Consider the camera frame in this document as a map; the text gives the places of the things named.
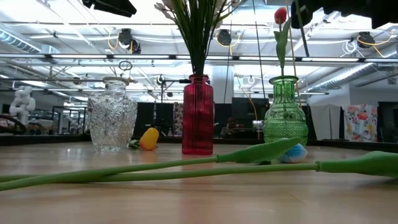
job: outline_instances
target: red tulip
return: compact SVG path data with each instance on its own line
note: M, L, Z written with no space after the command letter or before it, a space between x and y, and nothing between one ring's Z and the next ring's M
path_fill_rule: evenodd
M286 17L287 17L287 10L285 7L278 8L278 10L276 10L274 14L275 22L280 25L286 22Z

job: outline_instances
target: glass vase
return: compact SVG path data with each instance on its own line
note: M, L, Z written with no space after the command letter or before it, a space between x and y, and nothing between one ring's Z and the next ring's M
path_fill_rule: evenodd
M294 84L297 80L295 76L279 76L269 80L274 86L274 102L264 118L265 142L300 137L301 145L306 145L308 127L305 114L295 102Z
M88 98L88 119L94 149L119 152L127 148L137 118L137 103L126 96L129 82L105 77L105 91Z
M191 75L191 84L184 88L182 153L211 155L213 153L213 87L207 75Z

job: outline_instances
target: blue object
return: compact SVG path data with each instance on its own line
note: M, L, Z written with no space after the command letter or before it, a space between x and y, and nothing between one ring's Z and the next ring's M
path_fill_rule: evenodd
M285 163L297 163L303 161L307 154L308 152L304 146L297 144L293 148L289 149L279 160Z

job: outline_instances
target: ceiling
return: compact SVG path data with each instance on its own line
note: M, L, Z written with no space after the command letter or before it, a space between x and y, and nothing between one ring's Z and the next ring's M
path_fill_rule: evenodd
M122 28L132 29L132 36L141 45L141 54L148 55L186 55L187 48L183 43L177 26L166 19L163 14L157 11L153 5L159 0L138 1L131 0L137 8L137 14L131 18L113 15L107 12L87 9L79 0L51 0L47 6L41 0L2 0L0 2L0 21L2 26L20 34L25 40L33 45L50 45L59 50L61 54L129 54L126 49L116 45L115 38ZM279 3L285 1L273 1L273 5L266 5L264 1L256 0L256 15L253 12L252 4L245 3L241 9L224 20L221 29L231 30L233 47L232 56L276 56L273 31L278 27L273 23L273 15L279 7ZM334 14L335 18L324 22L323 11L314 13L313 21L305 26L305 33L308 38L308 50L311 57L368 57L376 53L374 48L355 49L347 45L351 37L356 38L358 32L368 31L375 38L376 42L390 39L391 31L398 28L398 24L386 24L378 29L371 29L371 20L366 17L350 15L341 17ZM258 27L258 38L256 33L256 22ZM300 44L301 33L292 29L292 42L296 57L304 57L305 52ZM396 43L395 38L381 45L379 50ZM210 45L209 55L228 55L229 48L223 47L213 40ZM287 45L287 55L291 55L291 46ZM0 42L0 53L26 53L9 44ZM57 78L103 78L123 73L115 66L119 60L115 60L113 66L60 66L62 62L71 60L60 59L59 66L40 63L33 63L37 60L13 59L14 62L24 64L42 75L58 73ZM191 74L191 65L180 60L131 60L134 64L130 71L124 72L123 77L133 77L137 84L129 86L130 89L146 90L159 89L155 85L155 79L162 75L166 79L178 80L188 78ZM8 65L8 62L1 63L1 66ZM205 73L211 76L214 64L206 65ZM253 78L261 80L261 71L258 63L232 64L230 65L240 84L234 83L235 90L259 90L261 82L250 82ZM299 65L296 73L303 82L314 82L325 75L339 69L341 66L322 64ZM280 68L274 64L263 64L264 88L271 90L272 85L268 80L280 74ZM293 66L285 67L286 74L294 74ZM85 83L87 88L94 84ZM173 84L169 90L182 90L185 84ZM76 88L73 84L67 87ZM141 101L154 100L153 96L147 93L130 93L139 97ZM182 96L174 94L169 100L179 100Z

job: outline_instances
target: yellow object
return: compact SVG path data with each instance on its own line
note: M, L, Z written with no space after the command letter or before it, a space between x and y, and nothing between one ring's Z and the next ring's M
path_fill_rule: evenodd
M156 142L159 138L159 132L156 128L149 128L139 140L139 146L143 150L154 150L156 148Z

